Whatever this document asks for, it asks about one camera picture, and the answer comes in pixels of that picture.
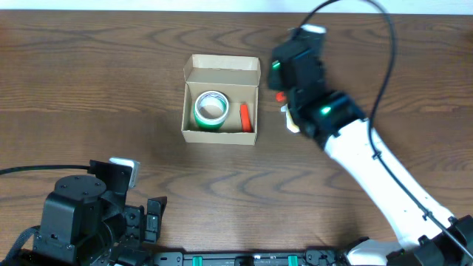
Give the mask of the yellow white sticky note pad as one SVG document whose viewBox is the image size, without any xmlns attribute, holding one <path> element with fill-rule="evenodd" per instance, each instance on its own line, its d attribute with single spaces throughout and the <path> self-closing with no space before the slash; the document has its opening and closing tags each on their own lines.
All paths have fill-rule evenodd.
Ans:
<svg viewBox="0 0 473 266">
<path fill-rule="evenodd" d="M 290 110 L 287 104 L 281 107 L 281 112 L 285 114 L 286 128 L 292 133 L 299 133 L 300 128 L 293 122 Z"/>
</svg>

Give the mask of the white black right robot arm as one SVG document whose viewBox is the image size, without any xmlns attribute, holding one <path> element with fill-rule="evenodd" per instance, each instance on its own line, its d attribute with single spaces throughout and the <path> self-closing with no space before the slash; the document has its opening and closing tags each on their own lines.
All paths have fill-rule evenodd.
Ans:
<svg viewBox="0 0 473 266">
<path fill-rule="evenodd" d="M 313 139 L 379 208 L 396 242 L 363 238 L 346 265 L 471 265 L 472 217 L 457 218 L 429 195 L 345 93 L 327 88 L 320 59 L 325 28 L 305 24 L 273 49 L 268 86 L 283 92 L 287 128 Z"/>
</svg>

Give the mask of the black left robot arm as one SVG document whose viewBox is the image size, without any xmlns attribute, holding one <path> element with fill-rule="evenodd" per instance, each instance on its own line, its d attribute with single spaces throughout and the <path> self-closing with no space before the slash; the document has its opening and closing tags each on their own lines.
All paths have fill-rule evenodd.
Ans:
<svg viewBox="0 0 473 266">
<path fill-rule="evenodd" d="M 55 183 L 38 226 L 17 238 L 2 265 L 152 265 L 143 243 L 160 238 L 166 197 L 126 204 L 129 181 L 71 175 Z"/>
</svg>

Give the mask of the green tape roll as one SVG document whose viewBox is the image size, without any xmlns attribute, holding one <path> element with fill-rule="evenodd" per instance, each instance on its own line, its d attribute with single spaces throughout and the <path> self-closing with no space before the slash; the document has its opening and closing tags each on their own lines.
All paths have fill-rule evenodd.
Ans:
<svg viewBox="0 0 473 266">
<path fill-rule="evenodd" d="M 222 127 L 228 116 L 228 112 L 217 107 L 211 107 L 210 109 L 198 108 L 194 110 L 194 119 L 197 125 L 201 129 L 205 130 L 218 130 Z"/>
</svg>

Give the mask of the white tape roll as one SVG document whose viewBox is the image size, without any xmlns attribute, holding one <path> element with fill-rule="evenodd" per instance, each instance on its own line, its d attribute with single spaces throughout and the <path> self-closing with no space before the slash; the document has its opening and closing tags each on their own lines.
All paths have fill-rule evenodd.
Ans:
<svg viewBox="0 0 473 266">
<path fill-rule="evenodd" d="M 220 127 L 225 122 L 229 110 L 228 99 L 218 91 L 203 92 L 194 104 L 195 120 L 205 127 Z"/>
</svg>

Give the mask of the brown cardboard box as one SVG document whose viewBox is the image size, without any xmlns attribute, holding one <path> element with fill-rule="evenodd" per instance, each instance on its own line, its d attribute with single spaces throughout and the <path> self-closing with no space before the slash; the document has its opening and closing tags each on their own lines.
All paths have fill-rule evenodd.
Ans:
<svg viewBox="0 0 473 266">
<path fill-rule="evenodd" d="M 184 66 L 186 80 L 181 132 L 188 143 L 253 145 L 257 136 L 258 86 L 261 76 L 256 57 L 193 54 Z M 230 103 L 229 114 L 218 130 L 201 129 L 194 119 L 194 104 L 206 91 L 218 91 Z M 249 108 L 251 133 L 243 132 L 240 105 Z"/>
</svg>

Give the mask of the red box cutter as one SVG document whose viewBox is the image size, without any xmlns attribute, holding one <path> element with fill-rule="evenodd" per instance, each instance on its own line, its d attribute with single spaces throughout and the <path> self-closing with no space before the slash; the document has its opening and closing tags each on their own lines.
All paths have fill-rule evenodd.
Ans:
<svg viewBox="0 0 473 266">
<path fill-rule="evenodd" d="M 276 101 L 277 102 L 285 102 L 287 100 L 284 92 L 278 92 L 276 94 Z"/>
</svg>

